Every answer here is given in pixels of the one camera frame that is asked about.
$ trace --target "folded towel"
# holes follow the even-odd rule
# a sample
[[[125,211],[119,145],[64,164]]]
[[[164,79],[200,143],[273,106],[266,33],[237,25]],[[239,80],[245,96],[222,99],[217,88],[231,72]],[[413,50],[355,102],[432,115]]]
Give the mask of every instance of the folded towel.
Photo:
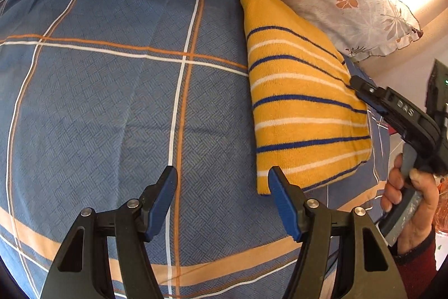
[[[353,174],[370,157],[366,104],[349,88],[329,38],[281,0],[241,0],[257,141],[257,188],[278,165],[307,190]]]

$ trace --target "orange stripe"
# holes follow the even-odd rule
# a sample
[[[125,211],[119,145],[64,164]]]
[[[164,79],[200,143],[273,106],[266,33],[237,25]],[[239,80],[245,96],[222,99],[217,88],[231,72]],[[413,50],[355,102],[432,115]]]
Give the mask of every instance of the orange stripe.
[[[59,24],[62,22],[62,20],[70,13],[70,11],[73,9],[75,3],[77,0],[73,0],[72,3],[70,4],[69,8],[64,12],[64,14],[62,15],[61,18],[59,18],[59,20],[53,24],[52,28],[49,31],[49,34],[51,35],[54,30],[57,28],[57,26],[59,26]],[[18,116],[20,113],[20,106],[22,104],[22,100],[23,100],[23,96],[26,93],[26,90],[28,88],[28,85],[30,84],[31,79],[33,78],[34,72],[36,70],[37,67],[37,62],[39,60],[39,55],[40,52],[42,50],[42,46],[37,46],[36,48],[36,53],[35,53],[35,57],[34,57],[34,64],[32,65],[31,68],[31,72],[28,76],[28,78],[25,80],[24,84],[23,84],[23,89],[22,89],[22,93],[19,95],[19,99],[17,101],[17,110],[16,110],[16,114],[14,116],[14,120],[13,120],[13,125],[12,125],[12,129],[11,129],[11,140],[10,140],[10,161],[9,161],[9,169],[8,169],[8,175],[10,176],[9,182],[8,182],[8,192],[9,192],[9,198],[10,198],[10,208],[11,208],[11,216],[12,218],[15,218],[14,215],[14,204],[13,204],[13,192],[12,192],[12,180],[13,180],[13,175],[12,175],[12,164],[13,164],[13,146],[14,146],[14,136],[15,136],[15,132],[16,132],[16,126],[17,126],[17,121],[18,121]],[[17,230],[17,221],[15,219],[13,219],[14,222],[14,232],[16,232],[17,234],[17,246],[18,248],[23,252],[23,248],[22,248],[22,243],[21,243],[21,239],[19,237],[18,234],[18,230]],[[31,278],[31,280],[33,281],[34,284],[34,280],[33,277],[31,275],[30,269],[28,268],[28,264],[26,262],[26,260],[23,261],[24,262],[24,269],[26,271],[28,271],[29,276]]]
[[[222,59],[217,56],[195,54],[192,52],[162,50],[162,49],[156,49],[154,47],[149,47],[149,46],[124,45],[124,44],[119,44],[119,43],[109,42],[109,41],[83,40],[81,38],[55,38],[55,37],[41,36],[41,35],[37,35],[35,33],[29,33],[29,34],[24,34],[24,35],[11,35],[11,36],[8,36],[8,38],[6,40],[8,40],[10,38],[40,38],[44,41],[79,42],[79,43],[87,43],[87,44],[92,44],[92,45],[111,46],[111,47],[116,47],[116,48],[120,48],[120,49],[128,49],[128,50],[152,51],[152,52],[157,52],[159,54],[193,56],[193,57],[197,57],[197,58],[201,58],[201,59],[223,62],[225,64],[232,65],[237,68],[247,70],[246,65],[239,64],[238,62],[233,62],[233,61],[229,61],[226,59]]]
[[[199,27],[202,19],[202,11],[204,9],[204,0],[199,0],[199,11],[196,20],[196,25],[193,31],[193,40],[191,42],[191,51],[194,52],[196,48],[196,41],[198,39]],[[174,205],[174,260],[176,263],[176,295],[180,295],[181,286],[181,257],[179,244],[179,221],[180,221],[180,204],[181,204],[181,181],[182,181],[182,143],[184,141],[185,128],[185,113],[187,111],[188,89],[190,87],[192,64],[188,64],[187,75],[185,77],[184,92],[182,95],[181,116],[179,122],[178,134],[178,151],[176,156],[176,168],[178,169],[178,188],[176,189],[175,205]]]

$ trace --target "gray handle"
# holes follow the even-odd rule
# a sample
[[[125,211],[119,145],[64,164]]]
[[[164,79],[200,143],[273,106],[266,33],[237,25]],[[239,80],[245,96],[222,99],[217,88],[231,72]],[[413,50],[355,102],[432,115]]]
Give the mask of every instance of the gray handle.
[[[409,220],[414,216],[422,201],[422,193],[416,190],[409,180],[409,172],[414,167],[416,159],[417,152],[411,145],[406,143],[403,147],[403,164],[400,169],[406,184],[401,190],[402,201],[400,204],[394,205],[392,210],[378,224],[378,228],[389,246],[395,244],[398,236],[402,233]]]

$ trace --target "bed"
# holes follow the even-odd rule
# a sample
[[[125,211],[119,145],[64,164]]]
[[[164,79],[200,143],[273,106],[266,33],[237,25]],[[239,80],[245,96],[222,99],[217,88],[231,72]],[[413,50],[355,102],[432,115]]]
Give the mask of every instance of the bed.
[[[174,164],[179,198],[147,245],[164,297],[280,297],[300,246],[255,188],[239,0],[2,3],[0,256],[26,295],[81,209],[115,209]],[[375,111],[368,124],[369,161],[306,194],[376,220],[389,138]],[[109,256],[125,297],[113,242]]]

